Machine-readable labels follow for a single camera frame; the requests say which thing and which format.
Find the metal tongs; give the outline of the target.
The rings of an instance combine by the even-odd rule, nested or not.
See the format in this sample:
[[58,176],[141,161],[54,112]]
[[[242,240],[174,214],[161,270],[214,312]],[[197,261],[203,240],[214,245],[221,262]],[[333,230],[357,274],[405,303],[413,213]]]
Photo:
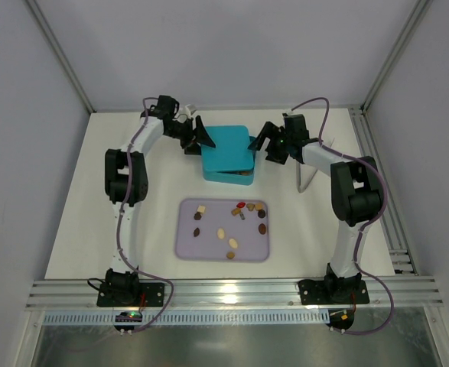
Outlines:
[[299,193],[307,189],[318,171],[330,176],[330,166],[336,158],[325,148],[332,148],[333,142],[333,139],[329,139],[323,143],[323,146],[315,142],[303,147],[302,162],[296,163],[296,186]]

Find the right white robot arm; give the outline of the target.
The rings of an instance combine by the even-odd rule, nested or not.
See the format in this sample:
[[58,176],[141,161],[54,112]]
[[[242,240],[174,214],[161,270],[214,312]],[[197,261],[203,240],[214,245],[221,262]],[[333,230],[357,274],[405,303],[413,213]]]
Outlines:
[[330,178],[331,206],[338,233],[333,257],[321,280],[299,281],[303,305],[367,304],[369,297],[360,259],[370,226],[386,209],[386,186],[374,158],[355,158],[311,138],[302,115],[283,116],[281,127],[266,122],[249,145],[264,148],[268,161],[284,164],[288,158],[310,166]]

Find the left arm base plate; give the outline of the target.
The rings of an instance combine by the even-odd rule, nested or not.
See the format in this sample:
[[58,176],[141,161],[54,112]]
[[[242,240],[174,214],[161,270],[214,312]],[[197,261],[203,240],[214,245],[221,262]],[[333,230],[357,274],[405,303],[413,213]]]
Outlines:
[[97,307],[162,307],[164,303],[163,283],[139,283],[137,286],[116,287],[101,284],[97,296]]

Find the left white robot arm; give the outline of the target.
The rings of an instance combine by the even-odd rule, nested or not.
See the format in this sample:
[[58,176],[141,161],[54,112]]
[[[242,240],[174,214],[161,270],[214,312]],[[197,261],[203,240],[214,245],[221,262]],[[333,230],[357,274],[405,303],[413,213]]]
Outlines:
[[143,272],[137,264],[138,215],[148,194],[145,159],[163,136],[177,139],[188,154],[200,154],[202,146],[215,148],[196,111],[170,96],[144,98],[137,130],[120,148],[105,153],[104,190],[114,210],[116,249],[99,291],[102,307],[164,306],[165,287],[171,282]]

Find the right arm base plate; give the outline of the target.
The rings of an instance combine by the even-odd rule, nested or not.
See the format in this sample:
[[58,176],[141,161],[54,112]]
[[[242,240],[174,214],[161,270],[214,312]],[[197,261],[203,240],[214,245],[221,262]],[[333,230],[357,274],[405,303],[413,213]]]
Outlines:
[[298,289],[302,305],[370,303],[365,281],[361,281],[358,285],[330,289],[324,280],[304,279],[298,282]]

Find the teal box lid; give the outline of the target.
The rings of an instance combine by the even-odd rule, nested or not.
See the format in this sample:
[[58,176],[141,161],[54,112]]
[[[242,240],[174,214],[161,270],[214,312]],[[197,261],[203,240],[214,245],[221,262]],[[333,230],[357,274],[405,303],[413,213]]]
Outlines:
[[244,125],[218,125],[207,128],[215,148],[201,146],[204,173],[250,171],[254,168],[249,130]]

